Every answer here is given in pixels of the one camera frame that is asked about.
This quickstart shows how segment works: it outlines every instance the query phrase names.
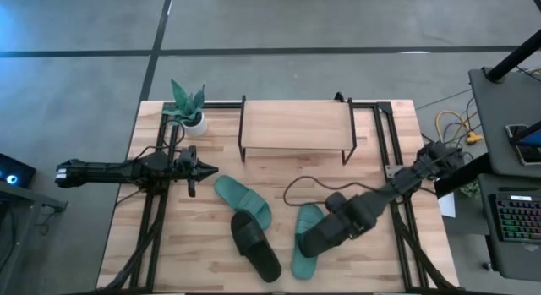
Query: rgb keyboard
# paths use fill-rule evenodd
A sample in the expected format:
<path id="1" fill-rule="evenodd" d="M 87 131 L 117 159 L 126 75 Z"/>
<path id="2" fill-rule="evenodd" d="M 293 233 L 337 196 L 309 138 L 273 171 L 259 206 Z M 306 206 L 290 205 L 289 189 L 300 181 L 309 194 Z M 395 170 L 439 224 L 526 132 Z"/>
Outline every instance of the rgb keyboard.
<path id="1" fill-rule="evenodd" d="M 541 243 L 541 201 L 525 196 L 495 200 L 501 237 L 504 241 Z"/>

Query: gray floor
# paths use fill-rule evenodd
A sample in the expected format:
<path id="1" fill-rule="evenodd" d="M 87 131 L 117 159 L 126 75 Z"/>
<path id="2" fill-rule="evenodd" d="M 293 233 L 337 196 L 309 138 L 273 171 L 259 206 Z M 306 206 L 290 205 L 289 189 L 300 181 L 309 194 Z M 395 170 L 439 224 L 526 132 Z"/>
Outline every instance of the gray floor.
<path id="1" fill-rule="evenodd" d="M 163 2 L 0 0 L 0 52 L 149 50 Z M 515 46 L 540 20 L 533 0 L 173 0 L 161 48 Z M 160 57 L 149 99 L 171 99 L 174 78 L 187 90 L 206 83 L 213 100 L 328 99 L 341 91 L 356 99 L 414 99 L 420 107 L 468 89 L 470 68 L 507 54 Z M 11 293 L 82 292 L 96 284 L 117 186 L 62 190 L 54 168 L 71 158 L 126 156 L 148 64 L 148 57 L 0 58 L 0 152 L 38 169 L 33 188 L 69 200 L 45 237 L 33 232 Z M 536 53 L 522 66 L 538 65 Z M 423 132 L 436 138 L 437 112 L 462 112 L 471 97 L 419 110 Z M 469 150 L 480 155 L 484 146 Z M 541 287 L 482 270 L 481 237 L 448 236 L 463 287 L 520 294 Z"/>

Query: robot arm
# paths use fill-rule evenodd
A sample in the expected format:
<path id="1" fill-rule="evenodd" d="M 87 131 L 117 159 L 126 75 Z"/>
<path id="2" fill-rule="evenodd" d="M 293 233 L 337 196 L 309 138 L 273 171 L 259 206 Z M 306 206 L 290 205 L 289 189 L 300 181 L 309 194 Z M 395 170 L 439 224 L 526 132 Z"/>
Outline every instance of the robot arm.
<path id="1" fill-rule="evenodd" d="M 189 196 L 195 196 L 195 181 L 200 182 L 218 172 L 217 167 L 197 158 L 195 146 L 182 149 L 180 156 L 169 165 L 167 154 L 153 152 L 139 159 L 122 163 L 98 163 L 69 160 L 57 167 L 55 183 L 61 188 L 72 188 L 85 183 L 132 183 L 150 189 L 160 181 L 188 180 Z"/>
<path id="2" fill-rule="evenodd" d="M 375 227 L 378 216 L 392 200 L 411 196 L 425 178 L 445 178 L 461 165 L 459 152 L 447 150 L 441 142 L 430 143 L 418 152 L 412 166 L 398 171 L 378 191 L 355 195 L 350 200 L 335 192 L 325 200 L 330 214 L 299 238 L 301 253 L 315 257 L 348 238 L 359 237 Z"/>

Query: black slipper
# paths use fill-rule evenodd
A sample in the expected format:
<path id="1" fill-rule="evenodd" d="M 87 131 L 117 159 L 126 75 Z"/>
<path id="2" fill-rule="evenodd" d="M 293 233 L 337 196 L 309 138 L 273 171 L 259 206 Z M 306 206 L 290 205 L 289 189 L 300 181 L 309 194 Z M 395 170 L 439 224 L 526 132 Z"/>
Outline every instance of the black slipper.
<path id="1" fill-rule="evenodd" d="M 281 274 L 281 266 L 260 224 L 246 210 L 238 210 L 231 219 L 231 232 L 238 252 L 246 256 L 265 282 Z"/>

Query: slipper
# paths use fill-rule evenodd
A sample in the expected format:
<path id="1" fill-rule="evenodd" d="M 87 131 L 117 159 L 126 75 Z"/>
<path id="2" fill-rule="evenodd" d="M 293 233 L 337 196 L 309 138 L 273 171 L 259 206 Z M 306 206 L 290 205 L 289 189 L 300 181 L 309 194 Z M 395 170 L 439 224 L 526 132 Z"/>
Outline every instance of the slipper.
<path id="1" fill-rule="evenodd" d="M 293 249 L 291 270 L 295 278 L 299 280 L 312 279 L 318 264 L 318 257 L 304 257 L 298 247 L 298 240 L 304 232 L 323 220 L 324 217 L 323 211 L 317 205 L 304 205 L 298 209 L 297 224 L 295 225 L 295 248 Z"/>
<path id="2" fill-rule="evenodd" d="M 214 190 L 235 211 L 249 211 L 263 230 L 271 225 L 271 208 L 252 189 L 247 188 L 229 176 L 220 176 L 214 183 Z"/>
<path id="3" fill-rule="evenodd" d="M 280 277 L 280 262 L 252 214 L 246 210 L 236 212 L 231 219 L 231 232 L 238 252 L 248 258 L 265 282 Z"/>

